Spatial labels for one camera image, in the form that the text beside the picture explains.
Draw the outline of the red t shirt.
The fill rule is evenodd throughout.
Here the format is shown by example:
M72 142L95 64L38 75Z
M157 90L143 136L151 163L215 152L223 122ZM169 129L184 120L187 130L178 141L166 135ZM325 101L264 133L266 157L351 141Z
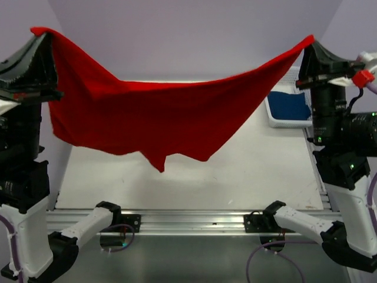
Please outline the red t shirt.
M309 35L258 68L221 80L151 83L119 80L53 29L31 32L52 37L64 94L49 103L54 134L73 146L114 155L140 152L160 172L172 154L207 161L315 41Z

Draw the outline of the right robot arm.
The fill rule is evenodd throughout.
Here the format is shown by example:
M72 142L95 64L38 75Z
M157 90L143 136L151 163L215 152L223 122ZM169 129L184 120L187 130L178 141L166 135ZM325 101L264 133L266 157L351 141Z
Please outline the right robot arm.
M304 50L296 87L310 90L316 166L341 221L319 219L281 201L262 213L268 228L300 233L318 243L339 265L365 272L376 270L376 204L369 157L376 156L376 113L354 113L346 87L359 94L376 91L376 54L362 52L355 60L333 54L315 41Z

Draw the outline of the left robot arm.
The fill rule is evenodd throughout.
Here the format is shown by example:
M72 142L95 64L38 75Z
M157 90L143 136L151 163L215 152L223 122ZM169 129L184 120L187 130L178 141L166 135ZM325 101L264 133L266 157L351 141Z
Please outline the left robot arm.
M59 100L52 37L32 37L1 63L1 222L9 264L1 274L19 282L53 282L74 264L97 233L118 227L121 209L100 202L83 220L48 232L48 162L38 162L42 104Z

